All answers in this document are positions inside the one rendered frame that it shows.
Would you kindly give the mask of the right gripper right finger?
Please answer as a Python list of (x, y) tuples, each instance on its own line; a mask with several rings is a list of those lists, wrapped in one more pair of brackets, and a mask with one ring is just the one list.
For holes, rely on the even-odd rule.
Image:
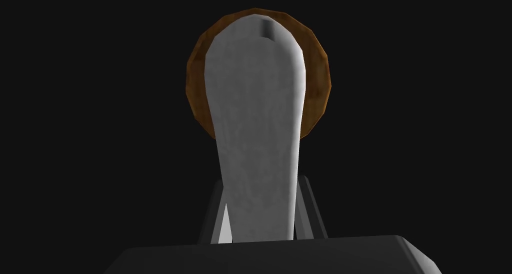
[(304, 175), (297, 179), (294, 231), (297, 239), (328, 238), (311, 184)]

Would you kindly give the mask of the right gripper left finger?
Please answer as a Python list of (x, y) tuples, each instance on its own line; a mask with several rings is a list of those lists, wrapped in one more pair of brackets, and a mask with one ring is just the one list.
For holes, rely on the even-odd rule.
[(232, 243), (228, 207), (222, 180), (217, 180), (209, 199), (198, 244)]

